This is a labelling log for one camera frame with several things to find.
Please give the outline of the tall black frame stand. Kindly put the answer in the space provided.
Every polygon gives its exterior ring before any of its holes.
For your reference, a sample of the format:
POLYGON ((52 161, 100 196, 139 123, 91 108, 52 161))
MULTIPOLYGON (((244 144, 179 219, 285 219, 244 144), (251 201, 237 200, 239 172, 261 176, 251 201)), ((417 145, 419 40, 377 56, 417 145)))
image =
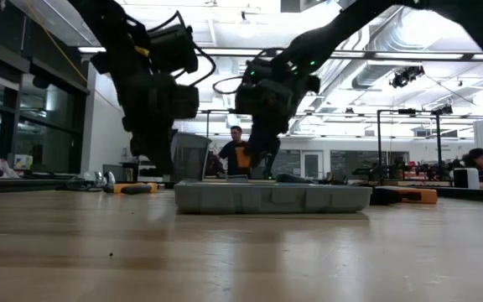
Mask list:
POLYGON ((439 180, 442 181, 444 179, 444 171, 443 171, 442 142, 441 142, 441 132, 440 132, 440 117, 441 117, 440 111, 417 110, 414 108, 377 110, 377 152, 378 152, 379 166, 382 166, 381 115, 384 112, 391 113, 392 115, 407 115, 409 117, 416 117, 420 113, 428 113, 428 118, 435 120, 437 155, 438 155, 438 176, 439 176, 439 180))

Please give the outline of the black table frame rail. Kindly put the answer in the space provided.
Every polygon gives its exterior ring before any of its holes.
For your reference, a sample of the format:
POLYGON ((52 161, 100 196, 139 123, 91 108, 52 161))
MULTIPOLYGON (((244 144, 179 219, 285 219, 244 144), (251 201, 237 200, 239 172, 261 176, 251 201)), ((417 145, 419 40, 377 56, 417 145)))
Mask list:
MULTIPOLYGON (((0 180, 0 193, 58 190, 64 187, 65 184, 66 182, 64 180, 3 179, 0 180)), ((466 188, 454 188, 441 185, 406 185, 406 188, 437 190, 438 197, 483 201, 483 188, 476 190, 466 188)))

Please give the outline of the black and orange tool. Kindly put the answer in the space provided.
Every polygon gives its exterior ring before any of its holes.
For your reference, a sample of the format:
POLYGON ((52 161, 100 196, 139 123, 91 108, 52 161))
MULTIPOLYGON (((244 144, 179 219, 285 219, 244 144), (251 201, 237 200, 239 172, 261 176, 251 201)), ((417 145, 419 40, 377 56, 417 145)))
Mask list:
POLYGON ((114 186, 115 194, 138 195, 156 193, 157 191, 157 183, 116 184, 114 186))

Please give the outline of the grey plastic tool case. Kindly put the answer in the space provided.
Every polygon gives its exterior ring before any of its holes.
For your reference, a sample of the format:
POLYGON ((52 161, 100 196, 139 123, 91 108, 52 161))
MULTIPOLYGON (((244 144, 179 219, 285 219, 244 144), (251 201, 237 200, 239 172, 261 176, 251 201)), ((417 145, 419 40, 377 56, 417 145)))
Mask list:
POLYGON ((196 182, 174 186, 178 210, 189 214, 353 213, 370 205, 372 188, 276 182, 196 182))

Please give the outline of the white box device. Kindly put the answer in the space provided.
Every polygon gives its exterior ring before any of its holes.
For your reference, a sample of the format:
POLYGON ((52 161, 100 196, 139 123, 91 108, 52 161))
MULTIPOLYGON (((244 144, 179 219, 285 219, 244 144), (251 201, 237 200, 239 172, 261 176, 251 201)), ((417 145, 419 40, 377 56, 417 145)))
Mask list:
POLYGON ((454 187, 478 190, 480 188, 479 171, 476 168, 456 168, 453 170, 454 187))

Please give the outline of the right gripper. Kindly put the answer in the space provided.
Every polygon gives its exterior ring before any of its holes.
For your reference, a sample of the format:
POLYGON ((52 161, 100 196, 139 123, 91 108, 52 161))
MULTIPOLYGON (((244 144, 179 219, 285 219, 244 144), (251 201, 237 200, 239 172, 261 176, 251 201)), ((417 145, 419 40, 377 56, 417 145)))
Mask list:
POLYGON ((291 112, 279 115, 276 112, 266 112, 261 115, 252 115, 252 134, 246 144, 246 156, 249 158, 249 167, 254 168, 260 164, 264 152, 265 165, 262 176, 264 179, 273 177, 272 167, 280 149, 280 140, 277 137, 267 141, 263 135, 278 135, 288 131, 288 122, 297 112, 298 106, 308 92, 318 94, 320 78, 315 75, 293 76, 284 81, 275 81, 289 88, 293 92, 291 112))

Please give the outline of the green and black handled tool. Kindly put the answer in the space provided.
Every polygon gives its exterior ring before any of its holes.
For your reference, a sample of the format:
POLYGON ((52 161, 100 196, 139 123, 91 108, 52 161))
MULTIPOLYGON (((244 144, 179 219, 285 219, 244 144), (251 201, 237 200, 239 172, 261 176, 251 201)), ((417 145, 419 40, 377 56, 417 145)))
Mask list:
POLYGON ((313 184, 312 180, 308 180, 294 174, 277 174, 276 181, 278 183, 289 184, 313 184))

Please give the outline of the small white printed box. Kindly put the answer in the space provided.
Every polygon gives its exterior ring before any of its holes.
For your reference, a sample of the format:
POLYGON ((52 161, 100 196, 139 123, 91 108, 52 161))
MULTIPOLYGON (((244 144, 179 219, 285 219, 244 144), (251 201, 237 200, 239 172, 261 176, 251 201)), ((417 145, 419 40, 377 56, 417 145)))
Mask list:
POLYGON ((34 157, 28 154, 15 154, 13 168, 18 170, 30 170, 34 157))

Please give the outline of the background workbench with equipment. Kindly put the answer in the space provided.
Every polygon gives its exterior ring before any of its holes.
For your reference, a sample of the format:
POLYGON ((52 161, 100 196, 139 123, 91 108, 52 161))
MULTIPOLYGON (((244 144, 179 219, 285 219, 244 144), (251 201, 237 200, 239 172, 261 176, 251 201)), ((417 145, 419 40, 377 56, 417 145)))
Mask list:
POLYGON ((387 166, 387 175, 382 183, 397 186, 445 187, 452 185, 452 179, 449 166, 445 162, 406 162, 403 157, 399 157, 387 166))

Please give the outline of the shiny clear object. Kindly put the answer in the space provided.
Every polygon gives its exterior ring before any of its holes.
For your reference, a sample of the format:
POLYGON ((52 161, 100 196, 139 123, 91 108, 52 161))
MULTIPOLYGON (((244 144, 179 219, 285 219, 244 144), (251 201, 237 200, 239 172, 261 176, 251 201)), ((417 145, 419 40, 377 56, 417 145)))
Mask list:
POLYGON ((104 191, 113 193, 116 180, 111 172, 86 171, 70 179, 66 184, 67 190, 74 191, 104 191))

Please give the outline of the grey mesh office chair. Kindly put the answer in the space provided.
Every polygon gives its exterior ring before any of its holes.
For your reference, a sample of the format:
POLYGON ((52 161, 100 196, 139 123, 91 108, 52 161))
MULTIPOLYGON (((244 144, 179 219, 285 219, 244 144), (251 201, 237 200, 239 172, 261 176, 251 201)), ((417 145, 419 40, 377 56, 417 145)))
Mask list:
POLYGON ((193 133, 178 132, 171 143, 173 172, 170 180, 202 180, 211 140, 193 133))

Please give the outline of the dark overhead box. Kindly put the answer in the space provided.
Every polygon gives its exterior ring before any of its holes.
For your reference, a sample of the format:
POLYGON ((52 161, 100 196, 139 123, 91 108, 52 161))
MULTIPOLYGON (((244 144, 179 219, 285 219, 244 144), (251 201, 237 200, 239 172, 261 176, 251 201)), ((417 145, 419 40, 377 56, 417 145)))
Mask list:
POLYGON ((337 3, 341 4, 343 0, 280 0, 281 13, 302 13, 310 8, 319 6, 320 4, 337 3))

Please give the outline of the black ceiling spotlight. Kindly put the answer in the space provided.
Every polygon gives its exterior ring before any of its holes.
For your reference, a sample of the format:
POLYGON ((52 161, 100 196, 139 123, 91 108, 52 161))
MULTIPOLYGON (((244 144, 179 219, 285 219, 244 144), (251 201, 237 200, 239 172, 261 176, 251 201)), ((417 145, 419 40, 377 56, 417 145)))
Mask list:
POLYGON ((389 85, 393 88, 402 88, 424 74, 424 68, 421 65, 408 66, 395 72, 394 77, 389 81, 389 85))

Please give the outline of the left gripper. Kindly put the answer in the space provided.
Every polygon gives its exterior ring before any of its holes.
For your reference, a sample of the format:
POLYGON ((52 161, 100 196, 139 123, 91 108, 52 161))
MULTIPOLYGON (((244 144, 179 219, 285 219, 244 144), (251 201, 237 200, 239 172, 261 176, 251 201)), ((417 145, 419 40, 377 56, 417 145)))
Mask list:
POLYGON ((146 156, 161 174, 171 174, 174 169, 172 126, 179 113, 175 103, 182 88, 167 74, 139 72, 119 80, 122 125, 132 134, 131 153, 146 156))

